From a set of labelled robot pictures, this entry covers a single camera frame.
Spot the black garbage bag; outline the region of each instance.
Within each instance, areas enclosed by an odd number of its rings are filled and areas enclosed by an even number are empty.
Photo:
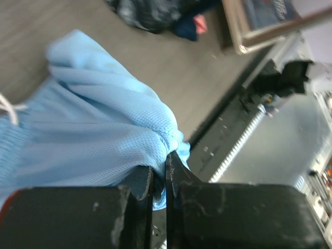
[[[158,34],[205,0],[106,0],[127,24]]]

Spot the white cord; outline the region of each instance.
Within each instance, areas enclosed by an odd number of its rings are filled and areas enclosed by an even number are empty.
[[[19,124],[19,118],[17,116],[16,110],[26,109],[25,105],[12,105],[1,93],[0,93],[0,109],[5,110],[9,113],[10,121],[13,125]]]

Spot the light blue mesh fabric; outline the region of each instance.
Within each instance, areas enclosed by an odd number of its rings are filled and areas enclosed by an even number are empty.
[[[26,186],[106,186],[137,165],[164,176],[166,156],[183,143],[172,111],[81,31],[52,43],[50,76],[18,112],[0,117],[0,206]],[[165,207],[165,193],[154,209]]]

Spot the serrated metal edge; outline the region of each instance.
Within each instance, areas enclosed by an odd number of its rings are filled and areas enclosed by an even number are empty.
[[[295,188],[296,188],[297,190],[299,190],[299,191],[302,192],[302,188],[303,188],[303,186],[305,185],[305,183],[306,183],[306,181],[305,181],[304,177],[301,176],[301,177],[299,178],[299,180],[297,181],[297,183],[296,183],[296,185],[295,185]]]
[[[236,155],[240,152],[244,144],[248,141],[249,137],[253,134],[254,130],[257,128],[259,123],[263,120],[266,110],[263,105],[258,106],[259,112],[255,115],[252,121],[249,123],[245,131],[242,133],[238,141],[233,146],[232,150],[226,156],[226,158],[219,165],[217,171],[212,175],[209,183],[216,183],[220,177],[225,173],[230,164],[233,162]]]
[[[160,249],[167,249],[167,240],[159,247]]]

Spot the gray floor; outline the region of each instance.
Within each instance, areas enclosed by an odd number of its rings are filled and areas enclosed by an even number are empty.
[[[189,138],[252,57],[222,54],[213,17],[194,43],[133,29],[103,0],[1,0],[0,91],[13,103],[28,98],[47,76],[45,46],[80,29],[152,87]]]

